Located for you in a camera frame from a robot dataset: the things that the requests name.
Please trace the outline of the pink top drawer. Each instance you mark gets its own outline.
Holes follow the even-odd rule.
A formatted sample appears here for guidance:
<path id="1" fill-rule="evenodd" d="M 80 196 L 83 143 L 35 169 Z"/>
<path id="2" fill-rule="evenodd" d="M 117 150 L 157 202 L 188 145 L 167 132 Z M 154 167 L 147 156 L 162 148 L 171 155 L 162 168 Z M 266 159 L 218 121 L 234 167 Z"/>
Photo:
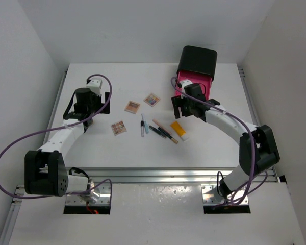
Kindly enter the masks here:
<path id="1" fill-rule="evenodd" d="M 202 92 L 205 95 L 206 100 L 210 99 L 210 90 L 213 82 L 212 76 L 181 70 L 178 72 L 177 78 L 179 81 L 188 79 L 192 83 L 198 83 L 201 86 Z"/>

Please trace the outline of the orange cream tube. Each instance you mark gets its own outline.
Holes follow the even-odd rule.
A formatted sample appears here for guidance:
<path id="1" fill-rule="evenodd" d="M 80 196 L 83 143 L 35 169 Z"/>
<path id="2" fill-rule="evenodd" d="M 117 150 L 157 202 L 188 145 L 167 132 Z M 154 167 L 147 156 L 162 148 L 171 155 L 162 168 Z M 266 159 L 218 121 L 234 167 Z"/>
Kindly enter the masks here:
<path id="1" fill-rule="evenodd" d="M 182 141 L 186 141 L 189 138 L 187 132 L 177 121 L 173 122 L 170 126 L 174 129 L 174 131 L 182 139 Z"/>

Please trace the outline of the peach eyeshadow palette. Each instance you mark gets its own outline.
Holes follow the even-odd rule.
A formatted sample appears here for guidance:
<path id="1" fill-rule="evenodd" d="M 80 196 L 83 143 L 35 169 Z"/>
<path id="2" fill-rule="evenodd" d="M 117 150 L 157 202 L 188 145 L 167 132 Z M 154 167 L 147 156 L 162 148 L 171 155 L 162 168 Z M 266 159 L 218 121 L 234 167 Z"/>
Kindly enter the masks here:
<path id="1" fill-rule="evenodd" d="M 133 102 L 133 101 L 129 101 L 124 110 L 126 112 L 129 112 L 129 113 L 132 113 L 132 114 L 136 114 L 137 111 L 139 110 L 139 108 L 140 108 L 140 104 L 139 103 L 136 103 L 136 102 Z"/>

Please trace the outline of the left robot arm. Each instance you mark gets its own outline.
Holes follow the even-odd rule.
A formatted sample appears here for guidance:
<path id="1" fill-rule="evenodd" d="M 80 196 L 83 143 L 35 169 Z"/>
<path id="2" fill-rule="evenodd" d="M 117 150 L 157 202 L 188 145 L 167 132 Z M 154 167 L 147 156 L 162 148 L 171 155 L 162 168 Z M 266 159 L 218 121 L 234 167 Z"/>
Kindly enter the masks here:
<path id="1" fill-rule="evenodd" d="M 110 113 L 110 103 L 102 101 L 101 96 L 97 86 L 76 89 L 63 114 L 62 129 L 38 150 L 26 153 L 24 187 L 27 194 L 62 197 L 68 193 L 86 193 L 89 177 L 73 177 L 66 170 L 64 157 L 92 125 L 95 113 Z"/>

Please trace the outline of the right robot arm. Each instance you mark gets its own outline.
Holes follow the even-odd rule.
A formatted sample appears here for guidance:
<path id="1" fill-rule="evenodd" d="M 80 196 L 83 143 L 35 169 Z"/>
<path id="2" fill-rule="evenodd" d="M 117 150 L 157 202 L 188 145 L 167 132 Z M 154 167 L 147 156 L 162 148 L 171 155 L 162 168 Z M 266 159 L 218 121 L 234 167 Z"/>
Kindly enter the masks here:
<path id="1" fill-rule="evenodd" d="M 171 85 L 180 93 L 171 99 L 175 118 L 193 115 L 218 128 L 239 146 L 239 165 L 217 180 L 214 189 L 214 201 L 218 205 L 239 205 L 244 197 L 237 201 L 227 197 L 241 188 L 247 196 L 254 178 L 280 160 L 272 129 L 268 125 L 247 123 L 228 112 L 218 101 L 207 100 L 197 83 L 172 78 Z"/>

